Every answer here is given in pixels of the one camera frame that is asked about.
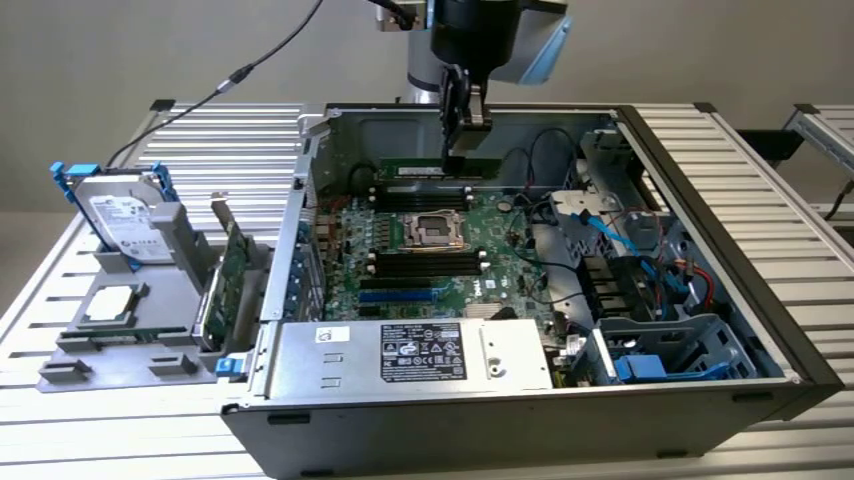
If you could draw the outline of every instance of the power supply label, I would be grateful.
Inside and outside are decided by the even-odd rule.
[[[458,323],[382,325],[380,375],[388,383],[465,380]]]

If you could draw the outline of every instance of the metal work table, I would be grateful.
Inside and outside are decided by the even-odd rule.
[[[797,132],[854,178],[854,106],[797,104],[795,108],[783,128]]]
[[[854,478],[851,247],[716,113],[693,105],[636,108],[847,390],[793,421],[755,425],[703,458],[412,478]],[[228,191],[241,228],[274,246],[300,148],[300,113],[298,105],[212,105],[162,129],[122,160],[169,166],[193,227],[208,238],[222,235],[206,198]],[[151,113],[141,128],[167,114]],[[217,416],[241,385],[51,395],[34,390],[35,371],[98,269],[95,246],[74,218],[0,320],[0,476],[264,478]]]

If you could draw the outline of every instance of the cable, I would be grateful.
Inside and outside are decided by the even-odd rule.
[[[542,273],[542,274],[538,276],[538,278],[537,278],[533,282],[530,282],[530,284],[528,285],[528,291],[526,291],[526,296],[528,296],[528,298],[529,298],[530,300],[533,300],[536,303],[538,303],[540,305],[553,305],[553,304],[556,304],[556,303],[565,302],[565,301],[566,301],[566,300],[569,300],[570,298],[574,298],[574,297],[578,297],[578,296],[584,295],[584,292],[574,292],[574,293],[568,294],[565,297],[558,298],[557,300],[541,300],[541,299],[536,298],[536,297],[533,296],[533,287],[534,287],[536,285],[538,285],[538,283],[542,281],[542,279],[545,278],[545,276],[546,276],[546,275]]]
[[[414,14],[409,13],[392,0],[368,0],[368,2],[390,12],[394,17],[394,21],[400,26],[400,30],[412,30],[412,25],[416,20]]]
[[[513,152],[521,152],[521,155],[524,156],[524,160],[525,160],[525,179],[524,179],[524,188],[522,190],[526,190],[528,188],[530,188],[530,185],[533,184],[533,162],[530,162],[530,154],[528,153],[528,151],[521,148],[521,147],[513,147],[509,150],[506,150],[506,153],[504,154],[504,158],[501,159],[501,164],[504,162],[506,162],[506,160],[509,160],[509,157],[512,156]]]
[[[681,258],[676,258],[673,260],[673,264],[681,269],[687,268],[687,261]],[[699,268],[696,265],[693,265],[693,271],[700,277],[703,277],[703,280],[705,280],[705,298],[703,299],[703,306],[705,307],[705,310],[708,310],[711,308],[711,301],[715,296],[715,282],[708,272],[705,272],[705,270]]]
[[[210,92],[210,94],[206,97],[204,97],[198,101],[198,103],[196,103],[193,106],[186,108],[181,113],[178,113],[171,118],[158,123],[153,127],[147,128],[142,133],[139,133],[135,136],[135,138],[133,138],[133,140],[130,140],[118,150],[115,150],[115,153],[113,153],[111,156],[109,157],[109,162],[106,163],[106,165],[111,165],[111,163],[118,158],[121,153],[123,153],[129,148],[131,148],[147,135],[150,135],[153,132],[159,130],[162,127],[170,125],[175,120],[179,120],[186,115],[189,115],[189,113],[192,113],[193,110],[204,106],[210,100],[213,100],[213,98],[222,95],[225,92],[228,92],[228,90],[232,89],[234,85],[237,85],[240,82],[242,82],[242,80],[245,80],[245,78],[249,76],[249,74],[254,70],[254,67],[260,66],[261,63],[269,60],[269,58],[276,53],[278,53],[278,51],[286,46],[288,43],[290,43],[290,41],[301,33],[305,26],[308,25],[308,22],[310,22],[310,19],[313,18],[314,13],[317,13],[317,9],[320,8],[321,4],[322,4],[322,0],[317,0],[314,2],[313,6],[310,7],[310,10],[308,11],[308,14],[305,15],[305,18],[302,19],[300,24],[296,26],[290,34],[286,37],[284,37],[284,40],[281,40],[278,44],[266,53],[264,53],[257,58],[257,60],[254,60],[252,63],[245,64],[242,67],[234,70],[232,74],[228,75],[228,78],[222,80],[222,82],[220,82],[220,84],[216,87],[216,90],[213,90],[213,92]]]
[[[664,266],[660,264],[660,262],[652,257],[647,255],[637,255],[636,258],[640,262],[640,268],[651,277],[652,283],[655,284],[655,305],[652,307],[655,310],[660,309],[660,320],[665,320],[667,305],[669,304],[669,301],[667,299],[667,289],[664,285],[667,271],[664,270]]]
[[[352,167],[349,167],[349,173],[346,174],[346,193],[353,195],[354,192],[352,191],[352,179],[356,175],[356,172],[358,170],[361,170],[362,168],[366,168],[368,170],[370,170],[373,172],[373,174],[376,174],[378,172],[378,169],[376,168],[376,165],[373,165],[372,163],[368,162],[358,162],[356,164],[353,164]]]
[[[657,239],[655,242],[655,246],[657,247],[657,261],[660,262],[661,257],[664,256],[664,225],[661,224],[660,217],[655,214],[652,210],[649,210],[645,207],[627,207],[619,213],[619,215],[610,218],[610,221],[606,223],[605,226],[609,227],[610,225],[613,225],[613,222],[616,222],[616,220],[619,220],[623,216],[625,216],[625,214],[636,213],[636,212],[647,213],[648,215],[652,216],[652,219],[655,220],[655,226],[657,227]]]
[[[569,164],[568,167],[569,169],[572,168],[572,162],[574,161],[574,149],[576,147],[576,143],[574,140],[572,140],[572,136],[568,134],[568,132],[565,130],[562,130],[558,127],[550,127],[550,128],[545,128],[544,130],[540,130],[538,133],[536,134],[536,136],[533,137],[533,141],[530,142],[530,148],[529,148],[529,152],[528,152],[528,174],[530,176],[530,184],[534,183],[536,181],[536,175],[533,172],[533,152],[536,150],[536,143],[538,142],[540,138],[542,138],[542,136],[546,133],[550,132],[557,132],[561,133],[562,136],[565,137],[566,142],[569,143]]]
[[[824,215],[825,221],[829,221],[832,216],[836,214],[839,206],[841,206],[841,200],[844,200],[844,197],[848,195],[848,193],[851,193],[851,190],[854,190],[854,180],[848,180],[848,183],[844,184],[844,188],[839,192],[839,195],[836,195],[836,199],[832,202],[832,207],[829,208],[827,215]]]
[[[181,113],[178,113],[177,115],[174,115],[171,118],[169,118],[166,121],[163,121],[162,123],[158,123],[157,125],[154,125],[153,127],[147,128],[142,133],[139,133],[133,140],[130,140],[118,150],[115,150],[115,153],[111,154],[111,156],[109,157],[109,162],[106,162],[106,165],[111,165],[113,162],[115,161],[115,158],[118,158],[118,155],[121,155],[121,153],[123,153],[123,151],[126,149],[129,149],[130,147],[133,147],[147,135],[150,135],[151,133],[154,133],[157,130],[159,130],[162,127],[165,127],[166,125],[171,124],[174,122],[174,120],[179,120],[181,118],[183,118],[189,113],[192,113],[193,110],[196,110],[198,107],[201,107],[205,103],[208,103],[213,97],[217,97],[220,95],[218,91],[213,91],[206,97],[204,97],[201,99],[201,101],[198,103],[196,103],[192,107],[189,107],[187,109],[185,109]]]
[[[541,200],[530,205],[528,205],[524,208],[536,208],[536,206],[541,205],[542,203],[546,203],[548,200]],[[504,237],[506,238],[506,244],[509,245],[509,251],[513,253],[513,255],[518,258],[518,260],[529,263],[530,265],[534,265],[537,267],[558,267],[558,268],[565,268],[569,272],[576,273],[574,269],[572,267],[569,267],[568,265],[562,264],[562,263],[554,263],[554,262],[542,262],[538,260],[533,260],[532,258],[526,258],[524,257],[518,252],[516,252],[516,248],[514,246],[509,243],[509,232],[512,231],[512,227],[516,224],[516,220],[518,220],[518,216],[521,215],[521,213],[524,213],[524,208],[521,210],[518,210],[518,212],[516,213],[516,215],[512,217],[512,220],[509,221],[509,226],[506,227],[506,233],[504,234]]]

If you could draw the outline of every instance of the black cable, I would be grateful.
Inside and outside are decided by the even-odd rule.
[[[529,172],[530,177],[533,178],[530,183],[533,183],[534,179],[536,179],[536,175],[533,173],[533,152],[536,150],[536,143],[538,142],[540,138],[542,138],[542,136],[546,133],[550,133],[550,132],[562,134],[562,136],[565,137],[565,141],[569,143],[569,164],[568,164],[568,167],[569,167],[569,169],[572,168],[572,162],[574,161],[574,149],[577,148],[577,144],[574,143],[574,140],[572,140],[572,136],[569,135],[569,133],[565,130],[562,130],[558,127],[545,128],[545,129],[538,131],[538,133],[533,137],[533,141],[530,142],[530,149],[529,149],[530,151],[529,151],[529,155],[528,155],[528,172]]]
[[[540,204],[542,204],[545,202],[548,202],[548,200],[542,200],[542,201],[540,201],[537,203],[533,203],[529,206],[526,206],[525,208],[530,208],[530,209],[536,208],[536,206],[538,206]],[[540,260],[533,260],[532,258],[526,258],[518,252],[516,252],[516,247],[509,242],[509,232],[512,232],[512,227],[516,224],[516,220],[518,220],[518,216],[521,215],[522,212],[524,212],[524,209],[518,210],[518,213],[516,213],[516,215],[512,217],[512,220],[509,221],[509,226],[506,227],[506,233],[504,234],[504,237],[506,238],[506,244],[509,245],[509,251],[518,258],[518,260],[529,263],[533,266],[565,268],[569,272],[576,273],[574,269],[572,267],[569,267],[568,265],[562,264],[562,263],[542,262]]]
[[[506,162],[506,160],[509,160],[509,156],[513,154],[513,152],[520,152],[521,156],[524,157],[525,160],[525,184],[530,185],[533,184],[533,163],[530,162],[530,154],[528,153],[528,151],[521,148],[521,147],[513,147],[509,150],[506,150],[506,153],[504,154],[504,158],[501,159],[501,164],[504,164]]]
[[[836,214],[836,211],[839,211],[839,207],[841,206],[841,200],[844,200],[844,197],[851,193],[851,190],[854,190],[854,180],[848,180],[848,183],[844,184],[844,188],[839,192],[839,195],[836,195],[836,199],[832,202],[832,207],[829,208],[827,215],[824,215],[824,220],[829,221],[832,216]]]
[[[667,288],[665,288],[667,285],[664,283],[664,276],[667,275],[667,270],[664,269],[664,266],[661,265],[661,263],[648,255],[640,255],[635,258],[640,262],[647,262],[649,266],[655,269],[655,276],[652,276],[651,279],[652,279],[652,283],[655,284],[655,287],[657,288],[657,291],[660,292],[661,298],[660,298],[660,303],[657,302],[653,303],[653,309],[661,311],[660,319],[664,320],[664,314],[667,313],[665,305],[669,304],[668,303],[669,300],[667,298]]]
[[[400,5],[392,0],[368,0],[373,5],[382,7],[390,12],[394,17],[394,21],[400,26],[400,30],[412,30],[414,24],[414,14],[409,13]]]
[[[545,278],[545,274],[540,275],[540,277],[528,285],[526,296],[530,300],[533,300],[540,305],[554,305],[556,303],[565,302],[566,300],[584,295],[584,292],[569,293],[565,297],[558,298],[557,300],[541,300],[533,296],[533,287],[538,285],[538,283]]]
[[[352,167],[349,167],[349,173],[346,174],[346,193],[349,195],[354,195],[356,192],[352,191],[352,179],[356,175],[356,172],[361,169],[366,168],[368,170],[370,170],[373,173],[378,172],[378,169],[376,168],[376,165],[373,165],[372,163],[368,162],[358,162],[356,164],[353,164]]]
[[[115,158],[118,158],[118,155],[121,155],[121,153],[123,153],[123,151],[127,148],[133,147],[147,135],[154,133],[157,130],[159,130],[166,125],[171,124],[174,122],[174,120],[179,120],[181,118],[183,118],[193,110],[196,110],[198,107],[201,107],[205,103],[208,103],[213,99],[213,97],[217,97],[218,95],[220,95],[218,91],[214,90],[213,93],[210,93],[206,97],[204,97],[201,99],[201,101],[198,103],[196,103],[192,107],[186,108],[181,113],[174,115],[171,118],[169,118],[162,123],[158,123],[153,127],[147,128],[142,133],[139,133],[133,138],[133,140],[130,140],[123,145],[123,147],[121,147],[118,150],[115,150],[115,153],[113,153],[111,157],[109,157],[109,162],[106,162],[106,165],[111,165],[114,160],[115,160]]]
[[[269,60],[269,58],[276,53],[278,53],[278,51],[286,46],[288,43],[290,43],[290,41],[301,33],[305,26],[308,25],[308,22],[310,22],[310,19],[313,18],[314,13],[317,13],[317,9],[320,8],[321,4],[322,4],[322,0],[317,0],[314,2],[313,6],[310,7],[310,10],[308,11],[308,15],[305,15],[305,18],[302,19],[300,24],[296,26],[290,34],[286,37],[284,37],[284,40],[281,40],[278,44],[274,47],[272,47],[269,51],[266,51],[266,53],[264,53],[257,58],[257,60],[254,60],[252,63],[245,64],[242,67],[234,70],[232,74],[228,75],[228,78],[218,84],[218,86],[216,87],[216,90],[213,90],[213,92],[210,92],[210,94],[206,97],[204,97],[198,101],[198,103],[192,105],[181,113],[178,113],[171,118],[158,123],[153,127],[147,128],[142,133],[139,133],[135,136],[135,138],[133,138],[133,140],[130,140],[118,150],[115,150],[115,153],[113,153],[111,156],[109,157],[109,162],[106,163],[106,165],[111,165],[115,158],[118,158],[118,155],[121,155],[121,153],[123,153],[129,148],[131,148],[147,135],[150,135],[153,132],[159,130],[162,127],[170,125],[175,120],[179,120],[181,118],[183,118],[189,113],[192,113],[193,110],[204,106],[210,100],[213,100],[213,98],[222,95],[225,92],[228,92],[228,90],[230,90],[230,88],[234,85],[237,85],[240,82],[242,82],[242,80],[245,80],[245,78],[252,73],[252,70],[254,70],[254,67],[257,67],[261,63]]]

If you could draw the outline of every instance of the gray wall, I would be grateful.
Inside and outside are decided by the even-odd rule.
[[[55,161],[102,162],[154,98],[196,99],[265,50],[309,0],[2,0],[0,210],[62,211]],[[550,82],[501,101],[711,101],[736,126],[777,126],[792,102],[854,103],[849,0],[577,0]],[[326,0],[304,35],[229,101],[385,101],[404,39],[358,0]],[[827,162],[785,167],[807,196],[841,183]]]

